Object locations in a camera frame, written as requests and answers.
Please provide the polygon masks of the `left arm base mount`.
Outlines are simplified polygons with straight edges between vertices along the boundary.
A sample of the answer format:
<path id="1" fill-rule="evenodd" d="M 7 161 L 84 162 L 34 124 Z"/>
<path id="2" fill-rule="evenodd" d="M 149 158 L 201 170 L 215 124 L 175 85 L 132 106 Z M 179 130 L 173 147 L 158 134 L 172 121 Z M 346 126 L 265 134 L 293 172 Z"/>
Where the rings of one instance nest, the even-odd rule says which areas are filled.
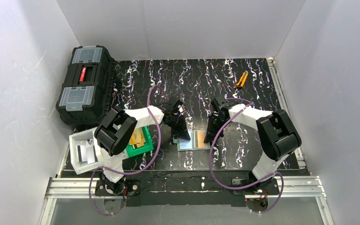
<path id="1" fill-rule="evenodd" d="M 129 196 L 138 196 L 141 192 L 141 182 L 139 180 L 126 179 L 122 177 L 118 182 L 113 183 L 107 178 L 99 178 L 94 188 L 92 197 L 102 197 L 104 199 L 105 213 L 114 214 L 114 203 L 120 206 L 119 211 L 124 209 Z"/>

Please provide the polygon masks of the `gold credit cards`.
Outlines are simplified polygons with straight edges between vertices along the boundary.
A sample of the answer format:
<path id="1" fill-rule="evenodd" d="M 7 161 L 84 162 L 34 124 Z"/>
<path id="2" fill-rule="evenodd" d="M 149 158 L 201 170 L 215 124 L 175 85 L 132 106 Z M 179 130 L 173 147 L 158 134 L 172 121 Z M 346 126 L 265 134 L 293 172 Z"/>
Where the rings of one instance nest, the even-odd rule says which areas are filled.
<path id="1" fill-rule="evenodd" d="M 133 149 L 138 149 L 140 147 L 143 147 L 145 145 L 145 142 L 146 140 L 144 137 L 143 129 L 142 128 L 135 129 L 129 140 L 129 145 Z"/>

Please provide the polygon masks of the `white bin with silver cards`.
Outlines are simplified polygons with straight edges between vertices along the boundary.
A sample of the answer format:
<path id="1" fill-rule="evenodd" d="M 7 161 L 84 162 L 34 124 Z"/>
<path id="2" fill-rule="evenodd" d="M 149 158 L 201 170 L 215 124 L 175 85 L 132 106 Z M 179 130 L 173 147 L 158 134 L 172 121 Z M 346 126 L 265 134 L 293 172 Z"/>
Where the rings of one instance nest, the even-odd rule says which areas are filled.
<path id="1" fill-rule="evenodd" d="M 94 137 L 96 127 L 69 136 L 70 160 L 77 175 L 103 166 L 101 148 Z"/>

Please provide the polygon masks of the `silver credit cards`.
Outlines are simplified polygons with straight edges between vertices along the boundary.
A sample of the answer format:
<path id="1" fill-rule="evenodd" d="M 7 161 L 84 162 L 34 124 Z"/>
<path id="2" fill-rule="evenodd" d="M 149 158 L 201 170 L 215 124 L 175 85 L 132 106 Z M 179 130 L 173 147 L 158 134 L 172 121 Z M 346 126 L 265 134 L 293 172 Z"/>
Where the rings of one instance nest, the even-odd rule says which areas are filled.
<path id="1" fill-rule="evenodd" d="M 89 165 L 98 161 L 92 138 L 85 141 L 76 141 L 75 144 L 79 162 L 86 162 Z"/>

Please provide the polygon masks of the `green plastic bin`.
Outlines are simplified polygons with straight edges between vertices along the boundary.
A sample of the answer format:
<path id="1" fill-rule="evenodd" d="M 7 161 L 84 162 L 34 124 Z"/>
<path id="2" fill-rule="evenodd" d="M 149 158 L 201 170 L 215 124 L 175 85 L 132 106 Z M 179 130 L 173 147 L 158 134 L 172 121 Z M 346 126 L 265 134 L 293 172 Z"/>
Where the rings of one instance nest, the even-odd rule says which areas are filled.
<path id="1" fill-rule="evenodd" d="M 131 158 L 152 150 L 153 143 L 148 127 L 135 129 L 126 147 L 128 157 Z"/>

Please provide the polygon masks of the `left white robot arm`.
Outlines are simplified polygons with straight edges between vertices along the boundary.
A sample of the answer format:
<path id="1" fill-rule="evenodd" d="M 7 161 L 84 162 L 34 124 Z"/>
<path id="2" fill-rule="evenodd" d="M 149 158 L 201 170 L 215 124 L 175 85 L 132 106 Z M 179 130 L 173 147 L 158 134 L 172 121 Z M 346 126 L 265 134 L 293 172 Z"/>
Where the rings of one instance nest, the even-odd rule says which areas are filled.
<path id="1" fill-rule="evenodd" d="M 103 178 L 117 183 L 129 173 L 123 172 L 124 152 L 135 129 L 149 125 L 167 125 L 174 139 L 191 140 L 184 115 L 184 102 L 170 98 L 169 101 L 139 109 L 114 107 L 94 132 L 103 157 Z"/>

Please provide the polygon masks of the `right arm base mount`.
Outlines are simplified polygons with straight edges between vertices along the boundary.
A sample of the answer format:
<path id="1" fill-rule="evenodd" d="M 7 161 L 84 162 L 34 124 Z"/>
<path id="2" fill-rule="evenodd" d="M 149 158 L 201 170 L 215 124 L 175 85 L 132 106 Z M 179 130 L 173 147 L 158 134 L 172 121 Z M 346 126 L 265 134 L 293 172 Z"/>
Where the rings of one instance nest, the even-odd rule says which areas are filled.
<path id="1" fill-rule="evenodd" d="M 279 186 L 278 181 L 275 178 L 268 178 L 265 181 L 259 182 L 251 187 L 232 190 L 232 194 L 235 196 L 252 195 L 250 198 L 246 198 L 246 206 L 253 213 L 262 214 L 271 210 L 278 203 L 282 196 L 283 188 Z M 269 195 L 276 195 L 277 198 L 271 205 L 269 203 Z"/>

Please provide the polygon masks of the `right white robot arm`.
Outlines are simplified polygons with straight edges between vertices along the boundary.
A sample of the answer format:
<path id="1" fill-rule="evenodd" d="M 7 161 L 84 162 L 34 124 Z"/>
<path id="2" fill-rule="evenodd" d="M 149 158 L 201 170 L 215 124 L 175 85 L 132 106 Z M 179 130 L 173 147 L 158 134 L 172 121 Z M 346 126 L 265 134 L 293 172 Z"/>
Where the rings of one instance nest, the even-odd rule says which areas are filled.
<path id="1" fill-rule="evenodd" d="M 208 119 L 205 143 L 224 135 L 223 130 L 230 122 L 243 124 L 259 134 L 262 155 L 249 176 L 253 181 L 266 181 L 282 162 L 301 146 L 302 140 L 285 110 L 265 111 L 251 105 L 229 102 L 225 97 L 213 98 L 210 102 L 213 112 Z"/>

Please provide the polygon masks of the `black toolbox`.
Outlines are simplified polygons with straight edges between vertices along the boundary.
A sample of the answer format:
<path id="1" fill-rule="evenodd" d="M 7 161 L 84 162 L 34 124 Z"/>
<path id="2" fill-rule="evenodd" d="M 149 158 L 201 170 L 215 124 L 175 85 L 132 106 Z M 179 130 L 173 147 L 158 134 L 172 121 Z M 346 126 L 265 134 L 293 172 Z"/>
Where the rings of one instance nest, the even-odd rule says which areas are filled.
<path id="1" fill-rule="evenodd" d="M 73 49 L 56 103 L 66 125 L 93 128 L 107 115 L 113 100 L 115 63 L 102 45 Z"/>

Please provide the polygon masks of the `aluminium frame rail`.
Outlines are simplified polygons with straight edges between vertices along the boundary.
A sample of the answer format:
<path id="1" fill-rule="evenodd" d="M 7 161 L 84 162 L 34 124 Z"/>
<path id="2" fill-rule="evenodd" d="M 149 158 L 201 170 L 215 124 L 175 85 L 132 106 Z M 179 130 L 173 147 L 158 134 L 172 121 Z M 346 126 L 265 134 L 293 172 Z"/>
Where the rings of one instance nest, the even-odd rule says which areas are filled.
<path id="1" fill-rule="evenodd" d="M 246 84 L 235 84 L 248 71 Z M 223 60 L 141 60 L 120 61 L 116 65 L 113 103 L 136 109 L 146 105 L 151 86 L 186 105 L 190 129 L 205 130 L 210 100 L 216 96 L 244 98 L 264 110 L 287 110 L 275 61 L 267 59 Z M 149 170 L 128 179 L 141 182 L 138 196 L 129 196 L 124 209 L 114 203 L 114 214 L 105 213 L 104 199 L 89 200 L 96 186 L 90 172 L 76 175 L 66 151 L 59 173 L 49 183 L 42 225 L 331 225 L 333 219 L 326 193 L 318 176 L 307 170 L 301 149 L 280 166 L 283 188 L 276 206 L 268 212 L 253 213 L 245 199 L 216 184 L 209 172 L 214 166 L 224 184 L 247 177 L 262 154 L 258 133 L 240 124 L 225 130 L 209 158 L 208 150 L 179 152 L 170 139 L 170 129 L 162 126 L 160 153 Z"/>

